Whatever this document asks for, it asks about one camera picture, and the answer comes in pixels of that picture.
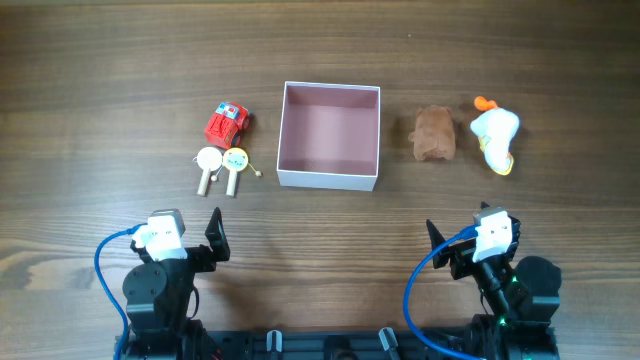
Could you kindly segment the red toy fire truck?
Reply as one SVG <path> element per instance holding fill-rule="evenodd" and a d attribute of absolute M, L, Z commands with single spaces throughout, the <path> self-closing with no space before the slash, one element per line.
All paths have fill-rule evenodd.
<path fill-rule="evenodd" d="M 249 127 L 250 112 L 233 102 L 221 102 L 204 128 L 206 140 L 222 149 L 238 147 Z"/>

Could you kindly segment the brown plush bear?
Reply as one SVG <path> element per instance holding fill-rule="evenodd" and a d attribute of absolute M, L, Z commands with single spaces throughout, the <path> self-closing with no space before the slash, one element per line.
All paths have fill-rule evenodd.
<path fill-rule="evenodd" d="M 452 160 L 456 152 L 451 109 L 430 105 L 416 112 L 415 129 L 408 135 L 416 160 Z"/>

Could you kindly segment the white orange plush duck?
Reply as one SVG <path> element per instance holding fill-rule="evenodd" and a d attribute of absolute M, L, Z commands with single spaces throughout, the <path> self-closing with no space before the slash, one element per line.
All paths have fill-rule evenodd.
<path fill-rule="evenodd" d="M 519 129 L 519 117 L 483 96 L 474 99 L 474 107 L 482 114 L 470 123 L 470 129 L 487 165 L 501 176 L 509 175 L 514 165 L 510 144 Z"/>

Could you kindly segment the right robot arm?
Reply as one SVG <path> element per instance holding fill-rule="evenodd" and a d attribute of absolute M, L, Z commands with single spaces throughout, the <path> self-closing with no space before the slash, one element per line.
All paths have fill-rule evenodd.
<path fill-rule="evenodd" d="M 425 328 L 423 334 L 450 352 L 481 359 L 541 360 L 560 357 L 551 319 L 560 306 L 561 269 L 528 256 L 513 267 L 521 223 L 509 215 L 511 243 L 502 254 L 472 260 L 475 236 L 464 236 L 434 256 L 436 269 L 448 265 L 455 280 L 474 278 L 484 309 L 464 327 Z"/>

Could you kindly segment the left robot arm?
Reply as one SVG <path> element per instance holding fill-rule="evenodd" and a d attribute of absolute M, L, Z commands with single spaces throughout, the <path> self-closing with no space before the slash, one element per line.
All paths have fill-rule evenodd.
<path fill-rule="evenodd" d="M 122 285 L 128 329 L 116 346 L 116 359 L 221 359 L 221 347 L 201 321 L 188 314 L 200 300 L 195 275 L 213 272 L 230 259 L 221 210 L 216 208 L 204 235 L 208 243 L 186 247 L 185 224 L 177 209 L 156 210 L 133 231 L 131 250 L 142 263 Z"/>

